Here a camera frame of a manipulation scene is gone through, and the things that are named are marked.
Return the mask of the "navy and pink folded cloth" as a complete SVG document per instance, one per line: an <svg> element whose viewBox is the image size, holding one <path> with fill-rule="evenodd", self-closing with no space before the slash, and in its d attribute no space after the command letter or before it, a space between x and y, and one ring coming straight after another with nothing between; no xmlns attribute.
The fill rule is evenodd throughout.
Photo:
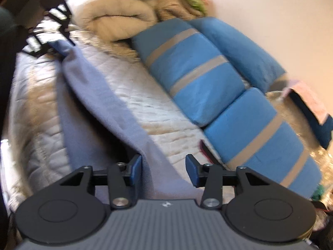
<svg viewBox="0 0 333 250"><path fill-rule="evenodd" d="M301 80L289 80L283 90L306 118L315 138L326 150L332 141L332 116L318 95Z"/></svg>

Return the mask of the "blue striped pillow left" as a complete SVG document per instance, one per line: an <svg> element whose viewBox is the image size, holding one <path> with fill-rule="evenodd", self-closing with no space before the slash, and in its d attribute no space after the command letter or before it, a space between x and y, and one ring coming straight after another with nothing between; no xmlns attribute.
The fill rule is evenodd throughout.
<svg viewBox="0 0 333 250"><path fill-rule="evenodd" d="M210 124L246 89L218 48L181 19L140 32L132 44L150 75L199 127Z"/></svg>

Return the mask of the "blue striped pillow right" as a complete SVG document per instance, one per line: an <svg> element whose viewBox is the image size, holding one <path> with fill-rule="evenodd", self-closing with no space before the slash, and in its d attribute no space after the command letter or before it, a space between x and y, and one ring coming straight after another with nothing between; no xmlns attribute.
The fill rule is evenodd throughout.
<svg viewBox="0 0 333 250"><path fill-rule="evenodd" d="M245 91L204 134L231 170L251 168L307 199L321 181L299 137L256 88Z"/></svg>

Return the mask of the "blue striped pillow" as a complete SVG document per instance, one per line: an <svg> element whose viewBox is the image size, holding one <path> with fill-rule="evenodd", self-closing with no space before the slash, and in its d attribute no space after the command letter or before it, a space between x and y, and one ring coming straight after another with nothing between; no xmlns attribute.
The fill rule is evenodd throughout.
<svg viewBox="0 0 333 250"><path fill-rule="evenodd" d="M150 75L199 127L210 124L246 89L218 48L181 19L140 32L132 44Z"/></svg>
<svg viewBox="0 0 333 250"><path fill-rule="evenodd" d="M307 199L321 181L299 137L256 88L245 91L204 134L231 170L251 168Z"/></svg>

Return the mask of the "plain blue pillow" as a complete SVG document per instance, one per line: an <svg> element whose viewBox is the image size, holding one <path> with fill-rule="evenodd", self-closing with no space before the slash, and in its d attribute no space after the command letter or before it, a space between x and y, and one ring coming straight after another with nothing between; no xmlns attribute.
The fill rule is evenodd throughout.
<svg viewBox="0 0 333 250"><path fill-rule="evenodd" d="M214 17L189 21L206 36L252 86L266 93L288 84L284 68L263 48L234 27Z"/></svg>

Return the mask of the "black bag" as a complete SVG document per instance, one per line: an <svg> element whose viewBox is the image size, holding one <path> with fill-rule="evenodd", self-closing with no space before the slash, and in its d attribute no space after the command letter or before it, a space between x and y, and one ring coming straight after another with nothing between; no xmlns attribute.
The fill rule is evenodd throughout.
<svg viewBox="0 0 333 250"><path fill-rule="evenodd" d="M332 210L328 210L321 201L312 201L316 210L316 221L311 240L332 241Z"/></svg>

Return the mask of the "quilted grey bedspread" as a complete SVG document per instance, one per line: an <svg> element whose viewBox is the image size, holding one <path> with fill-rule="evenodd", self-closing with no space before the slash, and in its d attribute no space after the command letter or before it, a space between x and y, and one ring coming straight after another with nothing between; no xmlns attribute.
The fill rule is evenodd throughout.
<svg viewBox="0 0 333 250"><path fill-rule="evenodd" d="M199 162L207 158L199 150L202 130L191 123L139 62L113 57L99 40L77 34L76 45L84 57L106 78L115 97L130 111L148 138L172 165L175 178L158 168L167 185L175 185L168 197L196 198L199 189L190 185L185 156ZM19 54L9 109L8 138L12 156L4 162L9 207L17 209L29 195L71 171L64 145L56 102L56 72L48 57Z"/></svg>

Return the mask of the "beige folded comforter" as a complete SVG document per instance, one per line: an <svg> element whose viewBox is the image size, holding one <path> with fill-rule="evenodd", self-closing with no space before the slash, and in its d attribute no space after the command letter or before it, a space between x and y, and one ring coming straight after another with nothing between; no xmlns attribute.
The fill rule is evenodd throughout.
<svg viewBox="0 0 333 250"><path fill-rule="evenodd" d="M186 0L66 0L73 22L106 42L126 40L159 20L204 16Z"/></svg>

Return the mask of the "blue-grey fleece sweatpants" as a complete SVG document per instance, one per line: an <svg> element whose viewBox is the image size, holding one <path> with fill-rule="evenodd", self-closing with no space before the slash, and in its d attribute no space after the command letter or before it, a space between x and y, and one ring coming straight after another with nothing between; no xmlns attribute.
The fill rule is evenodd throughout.
<svg viewBox="0 0 333 250"><path fill-rule="evenodd" d="M140 155L142 173L131 197L200 201L203 192L177 173L81 50L62 40L51 46L60 56L56 96L70 166L102 170Z"/></svg>

